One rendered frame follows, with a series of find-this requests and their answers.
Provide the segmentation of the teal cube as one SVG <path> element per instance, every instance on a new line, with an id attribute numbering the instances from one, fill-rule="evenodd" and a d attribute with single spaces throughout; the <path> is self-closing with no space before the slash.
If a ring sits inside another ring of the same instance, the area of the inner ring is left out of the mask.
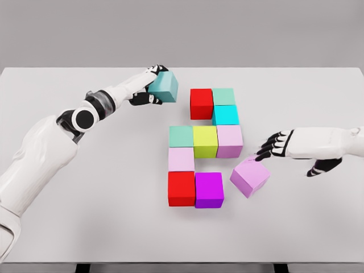
<path id="1" fill-rule="evenodd" d="M 172 71 L 160 72 L 148 87 L 148 92 L 162 102 L 176 102 L 179 83 Z"/>

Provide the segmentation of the yellow-green cube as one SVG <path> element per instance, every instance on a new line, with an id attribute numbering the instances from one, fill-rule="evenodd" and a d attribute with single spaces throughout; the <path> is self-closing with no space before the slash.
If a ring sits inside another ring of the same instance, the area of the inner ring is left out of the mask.
<path id="1" fill-rule="evenodd" d="M 195 158 L 215 158 L 218 150 L 216 126 L 193 126 Z"/>

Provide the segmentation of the orchid pink cube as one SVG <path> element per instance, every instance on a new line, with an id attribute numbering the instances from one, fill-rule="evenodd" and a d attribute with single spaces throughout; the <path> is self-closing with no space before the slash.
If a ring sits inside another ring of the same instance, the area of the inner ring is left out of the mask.
<path id="1" fill-rule="evenodd" d="M 230 176 L 230 181 L 246 198 L 263 187 L 271 176 L 271 172 L 255 158 L 256 156 L 249 156 L 240 162 Z"/>

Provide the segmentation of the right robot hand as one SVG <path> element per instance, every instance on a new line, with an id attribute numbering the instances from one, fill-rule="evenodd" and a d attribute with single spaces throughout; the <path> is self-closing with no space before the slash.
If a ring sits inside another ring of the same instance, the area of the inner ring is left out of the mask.
<path id="1" fill-rule="evenodd" d="M 256 162 L 270 157 L 296 160 L 314 159 L 306 176 L 327 173 L 342 163 L 345 154 L 341 133 L 343 129 L 329 127 L 299 127 L 274 133 L 261 145 Z"/>

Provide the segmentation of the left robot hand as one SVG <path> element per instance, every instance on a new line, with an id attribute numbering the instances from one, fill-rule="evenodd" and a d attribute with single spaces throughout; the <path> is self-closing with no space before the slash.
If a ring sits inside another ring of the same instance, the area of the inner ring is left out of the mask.
<path id="1" fill-rule="evenodd" d="M 156 80 L 162 72 L 169 69 L 161 64 L 156 64 L 147 68 L 144 72 L 130 78 L 124 83 L 127 91 L 127 100 L 133 106 L 147 104 L 162 105 L 163 102 L 148 92 L 148 87 Z"/>

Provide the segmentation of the cyan cube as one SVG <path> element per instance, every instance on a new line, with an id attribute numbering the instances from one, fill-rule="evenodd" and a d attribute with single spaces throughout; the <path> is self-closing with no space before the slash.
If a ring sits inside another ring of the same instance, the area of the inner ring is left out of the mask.
<path id="1" fill-rule="evenodd" d="M 212 114 L 213 125 L 238 125 L 239 116 L 235 105 L 216 105 Z"/>

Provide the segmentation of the light pink cube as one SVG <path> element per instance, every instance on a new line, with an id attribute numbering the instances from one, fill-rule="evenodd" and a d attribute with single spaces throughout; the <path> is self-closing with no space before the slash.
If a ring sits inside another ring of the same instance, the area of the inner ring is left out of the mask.
<path id="1" fill-rule="evenodd" d="M 194 171 L 193 147 L 170 147 L 168 149 L 168 170 L 170 172 Z"/>
<path id="2" fill-rule="evenodd" d="M 238 158 L 243 148 L 240 125 L 217 125 L 218 150 L 216 158 Z"/>

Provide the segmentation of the mint green cube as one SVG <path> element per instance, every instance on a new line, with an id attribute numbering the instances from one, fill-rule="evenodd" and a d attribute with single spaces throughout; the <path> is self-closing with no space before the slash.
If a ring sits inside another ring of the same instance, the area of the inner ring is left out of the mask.
<path id="1" fill-rule="evenodd" d="M 169 147 L 193 147 L 192 126 L 170 126 Z"/>
<path id="2" fill-rule="evenodd" d="M 213 103 L 217 106 L 235 105 L 233 88 L 213 88 Z"/>

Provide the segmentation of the purple cube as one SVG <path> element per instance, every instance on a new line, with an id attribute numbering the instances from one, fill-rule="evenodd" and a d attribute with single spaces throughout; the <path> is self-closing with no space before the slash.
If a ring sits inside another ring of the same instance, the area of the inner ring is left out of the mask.
<path id="1" fill-rule="evenodd" d="M 225 199 L 222 173 L 196 172 L 196 202 L 195 208 L 220 208 Z"/>

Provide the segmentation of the red cube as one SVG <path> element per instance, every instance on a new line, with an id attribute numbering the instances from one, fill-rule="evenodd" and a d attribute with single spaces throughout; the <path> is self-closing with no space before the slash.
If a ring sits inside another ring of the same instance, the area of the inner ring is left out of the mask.
<path id="1" fill-rule="evenodd" d="M 168 205 L 195 206 L 196 186 L 193 171 L 168 173 Z"/>
<path id="2" fill-rule="evenodd" d="M 191 89 L 190 118 L 191 120 L 212 119 L 213 114 L 212 89 Z"/>

